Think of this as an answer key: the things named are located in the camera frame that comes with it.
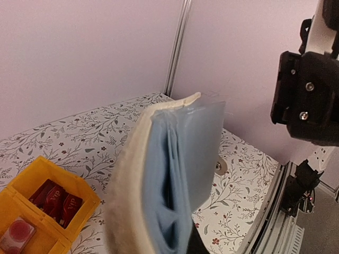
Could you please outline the front aluminium rail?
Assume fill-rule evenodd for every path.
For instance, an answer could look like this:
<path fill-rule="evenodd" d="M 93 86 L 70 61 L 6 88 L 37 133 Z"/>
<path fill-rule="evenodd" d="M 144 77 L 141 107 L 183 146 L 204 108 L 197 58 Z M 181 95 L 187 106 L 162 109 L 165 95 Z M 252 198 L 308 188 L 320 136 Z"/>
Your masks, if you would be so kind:
<path fill-rule="evenodd" d="M 280 209 L 288 177 L 296 169 L 292 162 L 278 165 L 273 182 L 250 230 L 236 251 L 237 253 L 299 253 L 304 228 L 297 226 L 297 217 Z"/>

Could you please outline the dark red VIP card stack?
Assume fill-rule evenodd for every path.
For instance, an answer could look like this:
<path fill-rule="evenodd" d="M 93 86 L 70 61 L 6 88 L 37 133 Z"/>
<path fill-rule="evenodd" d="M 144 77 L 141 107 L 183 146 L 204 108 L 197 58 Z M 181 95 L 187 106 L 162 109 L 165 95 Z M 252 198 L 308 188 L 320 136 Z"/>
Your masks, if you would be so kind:
<path fill-rule="evenodd" d="M 29 198 L 38 209 L 66 229 L 82 206 L 83 199 L 47 179 Z"/>

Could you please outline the right aluminium frame post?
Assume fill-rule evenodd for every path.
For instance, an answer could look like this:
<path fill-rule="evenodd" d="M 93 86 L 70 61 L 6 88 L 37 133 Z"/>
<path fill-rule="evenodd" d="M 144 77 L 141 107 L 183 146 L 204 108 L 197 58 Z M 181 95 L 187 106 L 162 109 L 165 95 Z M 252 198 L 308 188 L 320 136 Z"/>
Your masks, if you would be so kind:
<path fill-rule="evenodd" d="M 174 90 L 175 77 L 179 65 L 180 54 L 182 51 L 182 44 L 184 40 L 186 26 L 189 20 L 191 5 L 191 0 L 184 0 L 181 8 L 164 88 L 164 94 L 168 97 L 172 96 Z"/>

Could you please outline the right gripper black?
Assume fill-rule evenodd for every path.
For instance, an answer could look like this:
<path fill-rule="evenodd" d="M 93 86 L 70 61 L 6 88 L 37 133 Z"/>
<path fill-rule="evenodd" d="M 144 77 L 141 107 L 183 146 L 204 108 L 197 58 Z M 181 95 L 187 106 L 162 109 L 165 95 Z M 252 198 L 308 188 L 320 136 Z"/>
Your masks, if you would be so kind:
<path fill-rule="evenodd" d="M 328 53 L 283 52 L 271 120 L 286 125 L 292 138 L 338 145 L 338 60 Z"/>

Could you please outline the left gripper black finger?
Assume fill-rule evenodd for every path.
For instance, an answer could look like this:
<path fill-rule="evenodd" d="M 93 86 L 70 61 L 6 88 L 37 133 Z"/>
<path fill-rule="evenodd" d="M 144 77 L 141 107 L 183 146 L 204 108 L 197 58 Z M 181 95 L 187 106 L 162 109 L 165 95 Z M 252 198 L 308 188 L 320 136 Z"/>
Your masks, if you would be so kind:
<path fill-rule="evenodd" d="M 192 221 L 192 227 L 186 254 L 208 254 L 208 250 L 206 249 L 198 233 L 194 221 Z"/>

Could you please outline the yellow middle storage bin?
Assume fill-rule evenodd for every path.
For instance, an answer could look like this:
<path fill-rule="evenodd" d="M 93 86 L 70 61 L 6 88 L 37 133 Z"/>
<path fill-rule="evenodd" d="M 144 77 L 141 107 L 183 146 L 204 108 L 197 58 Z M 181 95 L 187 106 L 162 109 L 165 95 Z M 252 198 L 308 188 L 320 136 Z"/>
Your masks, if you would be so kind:
<path fill-rule="evenodd" d="M 67 253 L 69 244 L 13 193 L 1 192 L 1 253 Z"/>

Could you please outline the beige card holder wallet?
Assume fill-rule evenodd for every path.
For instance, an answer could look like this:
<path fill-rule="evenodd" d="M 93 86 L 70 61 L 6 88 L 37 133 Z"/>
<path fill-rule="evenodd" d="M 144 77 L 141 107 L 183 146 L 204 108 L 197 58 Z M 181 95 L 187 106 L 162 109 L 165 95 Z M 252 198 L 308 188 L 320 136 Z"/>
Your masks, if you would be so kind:
<path fill-rule="evenodd" d="M 142 112 L 107 188 L 108 253 L 187 252 L 192 213 L 211 192 L 224 111 L 195 93 Z"/>

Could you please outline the pink white card stack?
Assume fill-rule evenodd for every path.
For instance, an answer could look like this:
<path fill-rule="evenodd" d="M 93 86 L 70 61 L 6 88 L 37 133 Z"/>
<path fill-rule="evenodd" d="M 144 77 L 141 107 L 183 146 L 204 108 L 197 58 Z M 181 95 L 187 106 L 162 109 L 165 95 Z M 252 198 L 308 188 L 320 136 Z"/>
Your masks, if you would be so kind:
<path fill-rule="evenodd" d="M 18 217 L 1 236 L 1 250 L 4 253 L 20 254 L 35 234 L 35 227 Z"/>

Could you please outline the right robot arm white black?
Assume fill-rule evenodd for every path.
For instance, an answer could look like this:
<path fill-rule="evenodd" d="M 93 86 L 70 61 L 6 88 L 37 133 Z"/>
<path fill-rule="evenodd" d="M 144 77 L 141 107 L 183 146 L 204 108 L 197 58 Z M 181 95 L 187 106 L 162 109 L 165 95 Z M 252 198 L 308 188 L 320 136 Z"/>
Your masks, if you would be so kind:
<path fill-rule="evenodd" d="M 338 146 L 338 1 L 320 1 L 302 22 L 300 38 L 298 53 L 280 55 L 271 109 L 273 123 L 318 146 L 288 177 L 280 207 L 293 217 L 314 201 L 311 194 Z"/>

